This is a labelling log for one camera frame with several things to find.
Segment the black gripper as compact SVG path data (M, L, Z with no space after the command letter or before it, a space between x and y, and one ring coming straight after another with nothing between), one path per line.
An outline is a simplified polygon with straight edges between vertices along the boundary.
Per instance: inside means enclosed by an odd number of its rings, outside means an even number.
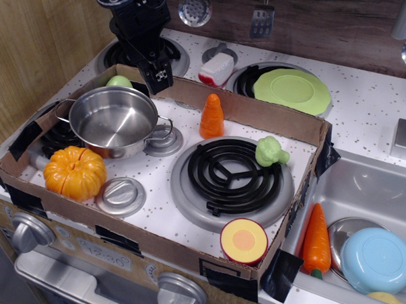
M118 40L129 61L137 65L152 94L173 86L172 67L161 54L160 34L170 21L166 0L118 1L111 9ZM145 69L151 66L153 72Z

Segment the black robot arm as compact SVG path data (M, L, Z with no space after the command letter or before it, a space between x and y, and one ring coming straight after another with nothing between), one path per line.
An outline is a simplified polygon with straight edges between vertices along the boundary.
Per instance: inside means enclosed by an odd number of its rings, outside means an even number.
M110 31L139 69L148 90L157 94L173 86L172 67L160 38L171 20L167 0L97 0L112 13Z

